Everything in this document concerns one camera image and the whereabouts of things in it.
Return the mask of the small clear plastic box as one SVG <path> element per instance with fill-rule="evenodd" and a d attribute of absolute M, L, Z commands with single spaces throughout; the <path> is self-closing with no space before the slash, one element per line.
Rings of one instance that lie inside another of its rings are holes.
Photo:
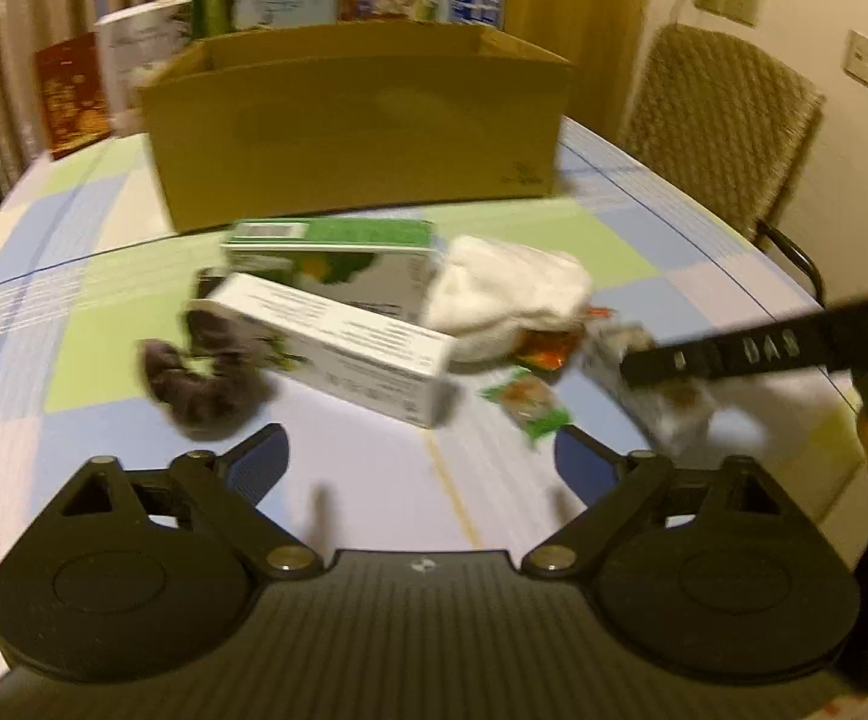
<path fill-rule="evenodd" d="M 582 371 L 626 411 L 654 447 L 665 454 L 680 455 L 708 435 L 716 402 L 694 382 L 647 388 L 633 388 L 624 382 L 624 355 L 654 346 L 656 340 L 639 323 L 589 320 L 580 345 Z"/>

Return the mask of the green candy packet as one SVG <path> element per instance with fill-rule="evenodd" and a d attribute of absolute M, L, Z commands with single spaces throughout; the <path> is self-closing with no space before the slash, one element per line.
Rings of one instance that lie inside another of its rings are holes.
<path fill-rule="evenodd" d="M 504 382 L 483 388 L 480 395 L 498 405 L 530 444 L 571 422 L 555 390 L 525 367 L 512 369 Z"/>

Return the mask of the white knitted cloth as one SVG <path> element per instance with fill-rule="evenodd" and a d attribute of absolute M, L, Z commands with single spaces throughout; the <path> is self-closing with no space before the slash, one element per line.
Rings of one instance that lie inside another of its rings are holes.
<path fill-rule="evenodd" d="M 488 364 L 512 355 L 528 332 L 576 327 L 592 294 L 573 255 L 459 236 L 427 288 L 421 325 L 454 339 L 455 364 Z"/>

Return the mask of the red snack packet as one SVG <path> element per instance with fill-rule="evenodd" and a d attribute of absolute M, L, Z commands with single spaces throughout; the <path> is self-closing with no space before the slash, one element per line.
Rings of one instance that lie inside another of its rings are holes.
<path fill-rule="evenodd" d="M 569 362 L 590 325 L 614 315 L 610 307 L 589 305 L 566 330 L 525 330 L 512 358 L 532 371 L 555 374 Z"/>

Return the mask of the white long box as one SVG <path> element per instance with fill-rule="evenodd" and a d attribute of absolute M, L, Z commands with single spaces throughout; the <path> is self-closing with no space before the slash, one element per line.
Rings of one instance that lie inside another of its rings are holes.
<path fill-rule="evenodd" d="M 191 346 L 242 351 L 255 366 L 382 415 L 431 427 L 454 339 L 413 323 L 232 273 L 188 305 Z"/>

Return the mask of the green medicine box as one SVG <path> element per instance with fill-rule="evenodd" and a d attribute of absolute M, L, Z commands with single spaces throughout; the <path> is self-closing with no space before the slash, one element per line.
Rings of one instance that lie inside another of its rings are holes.
<path fill-rule="evenodd" d="M 406 218 L 267 218 L 234 223 L 228 267 L 409 323 L 420 320 L 436 234 Z"/>

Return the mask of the open brown cardboard box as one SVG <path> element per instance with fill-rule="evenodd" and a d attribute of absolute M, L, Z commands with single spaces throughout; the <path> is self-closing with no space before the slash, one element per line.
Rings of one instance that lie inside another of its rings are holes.
<path fill-rule="evenodd" d="M 551 192 L 573 67 L 488 26 L 203 39 L 139 90 L 175 231 Z"/>

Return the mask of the red gift box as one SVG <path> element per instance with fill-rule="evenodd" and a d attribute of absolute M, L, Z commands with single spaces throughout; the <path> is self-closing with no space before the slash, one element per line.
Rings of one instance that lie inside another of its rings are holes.
<path fill-rule="evenodd" d="M 63 160 L 109 137 L 109 106 L 92 32 L 39 50 L 34 67 L 41 120 L 53 160 Z"/>

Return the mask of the wooden door panel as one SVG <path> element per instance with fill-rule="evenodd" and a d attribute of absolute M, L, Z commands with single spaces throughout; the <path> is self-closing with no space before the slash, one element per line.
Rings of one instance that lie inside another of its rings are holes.
<path fill-rule="evenodd" d="M 574 64 L 567 115 L 615 140 L 634 85 L 647 0 L 507 0 L 505 29 Z"/>

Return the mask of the white humidifier box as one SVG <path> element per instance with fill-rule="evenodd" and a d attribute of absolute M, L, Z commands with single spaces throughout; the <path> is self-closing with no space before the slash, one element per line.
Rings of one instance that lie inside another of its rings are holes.
<path fill-rule="evenodd" d="M 191 15 L 193 0 L 154 0 L 95 23 L 103 93 L 118 137 L 143 128 L 137 87 L 190 42 Z"/>

